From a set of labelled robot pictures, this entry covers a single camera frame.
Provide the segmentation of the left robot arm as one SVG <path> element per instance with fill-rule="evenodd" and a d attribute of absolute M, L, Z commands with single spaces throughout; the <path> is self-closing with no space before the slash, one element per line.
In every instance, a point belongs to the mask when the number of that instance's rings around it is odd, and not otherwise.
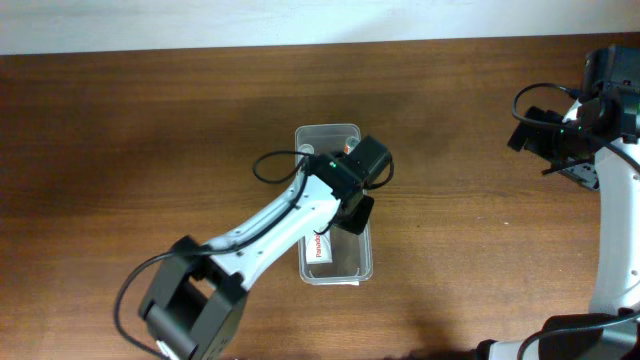
<path fill-rule="evenodd" d="M 158 270 L 138 309 L 160 359 L 215 359 L 235 335 L 258 278 L 295 242 L 332 227 L 359 235 L 373 208 L 368 191 L 393 168 L 385 155 L 301 152 L 288 188 L 245 223 L 206 243 L 185 236 L 139 265 Z"/>

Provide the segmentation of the white Panadol box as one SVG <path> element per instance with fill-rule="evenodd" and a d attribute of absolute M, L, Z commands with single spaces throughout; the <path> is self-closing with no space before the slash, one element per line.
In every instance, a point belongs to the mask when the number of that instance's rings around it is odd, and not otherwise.
<path fill-rule="evenodd" d="M 307 264 L 329 264 L 333 262 L 330 233 L 312 232 L 305 237 L 305 260 Z"/>

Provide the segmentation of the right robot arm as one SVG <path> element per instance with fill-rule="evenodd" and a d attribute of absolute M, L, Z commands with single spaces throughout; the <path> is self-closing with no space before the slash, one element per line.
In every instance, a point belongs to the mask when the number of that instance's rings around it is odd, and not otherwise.
<path fill-rule="evenodd" d="M 485 340 L 476 359 L 636 359 L 639 356 L 639 91 L 599 81 L 563 87 L 565 115 L 531 107 L 512 114 L 509 140 L 600 194 L 596 283 L 585 314 L 550 317 L 520 341 Z"/>

